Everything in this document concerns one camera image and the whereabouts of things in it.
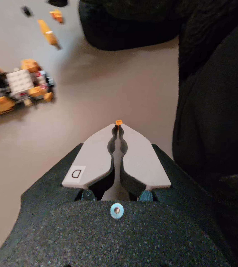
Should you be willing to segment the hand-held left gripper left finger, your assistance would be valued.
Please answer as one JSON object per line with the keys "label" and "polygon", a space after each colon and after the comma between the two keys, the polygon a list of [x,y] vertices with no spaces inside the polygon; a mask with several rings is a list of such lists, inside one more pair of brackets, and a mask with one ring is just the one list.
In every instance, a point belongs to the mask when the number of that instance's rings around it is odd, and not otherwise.
{"label": "hand-held left gripper left finger", "polygon": [[90,136],[68,170],[63,187],[91,190],[96,197],[114,184],[114,157],[117,125],[110,124]]}

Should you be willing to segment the small yellow lego assembly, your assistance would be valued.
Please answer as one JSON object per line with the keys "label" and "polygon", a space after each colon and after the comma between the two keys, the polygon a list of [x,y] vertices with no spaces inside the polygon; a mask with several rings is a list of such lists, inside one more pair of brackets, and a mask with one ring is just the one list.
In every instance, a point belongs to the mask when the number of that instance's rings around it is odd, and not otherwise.
{"label": "small yellow lego assembly", "polygon": [[50,16],[53,20],[57,21],[60,24],[64,23],[64,18],[62,16],[62,12],[58,9],[54,9],[53,11],[50,11]]}

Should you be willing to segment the black lego tire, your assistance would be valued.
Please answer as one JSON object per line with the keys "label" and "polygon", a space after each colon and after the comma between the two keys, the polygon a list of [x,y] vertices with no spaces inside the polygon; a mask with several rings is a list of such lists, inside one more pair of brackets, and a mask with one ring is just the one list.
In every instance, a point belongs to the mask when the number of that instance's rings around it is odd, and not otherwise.
{"label": "black lego tire", "polygon": [[56,7],[63,8],[68,5],[68,0],[47,0],[47,3]]}
{"label": "black lego tire", "polygon": [[31,17],[31,16],[33,16],[33,13],[31,12],[31,10],[30,10],[29,7],[27,7],[27,6],[22,6],[22,7],[21,7],[21,10],[22,10],[22,12],[23,12],[23,14],[24,14],[25,16],[27,16],[27,17]]}

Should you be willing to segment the yellow lego car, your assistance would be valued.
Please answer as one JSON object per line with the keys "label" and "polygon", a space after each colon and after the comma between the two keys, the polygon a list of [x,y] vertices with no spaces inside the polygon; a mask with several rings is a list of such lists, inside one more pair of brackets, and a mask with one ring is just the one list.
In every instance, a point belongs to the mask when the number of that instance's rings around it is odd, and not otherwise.
{"label": "yellow lego car", "polygon": [[0,115],[17,107],[30,107],[36,102],[54,99],[54,81],[34,60],[24,59],[13,72],[0,68]]}

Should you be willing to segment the yellow lego side panel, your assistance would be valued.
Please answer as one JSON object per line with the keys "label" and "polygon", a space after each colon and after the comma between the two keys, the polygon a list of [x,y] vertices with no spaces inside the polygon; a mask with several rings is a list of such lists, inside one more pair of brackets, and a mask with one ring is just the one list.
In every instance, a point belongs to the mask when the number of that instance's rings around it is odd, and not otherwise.
{"label": "yellow lego side panel", "polygon": [[40,27],[40,31],[49,45],[56,47],[58,50],[61,50],[61,45],[55,36],[54,32],[50,29],[47,23],[44,20],[38,19],[38,25]]}

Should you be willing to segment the person's right forearm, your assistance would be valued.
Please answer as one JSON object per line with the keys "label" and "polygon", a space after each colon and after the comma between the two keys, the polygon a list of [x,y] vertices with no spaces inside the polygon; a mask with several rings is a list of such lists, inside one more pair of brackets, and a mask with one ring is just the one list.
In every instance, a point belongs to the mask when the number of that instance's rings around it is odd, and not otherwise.
{"label": "person's right forearm", "polygon": [[101,5],[79,1],[78,12],[87,42],[105,51],[162,44],[174,39],[182,20],[138,22],[114,18]]}

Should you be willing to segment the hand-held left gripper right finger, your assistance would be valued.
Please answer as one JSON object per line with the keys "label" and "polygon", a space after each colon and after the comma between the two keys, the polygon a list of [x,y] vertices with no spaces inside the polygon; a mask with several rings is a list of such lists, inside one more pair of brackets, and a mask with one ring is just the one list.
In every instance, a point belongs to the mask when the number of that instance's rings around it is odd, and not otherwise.
{"label": "hand-held left gripper right finger", "polygon": [[139,132],[125,124],[118,126],[121,142],[120,182],[133,197],[143,191],[166,189],[171,182],[151,144]]}

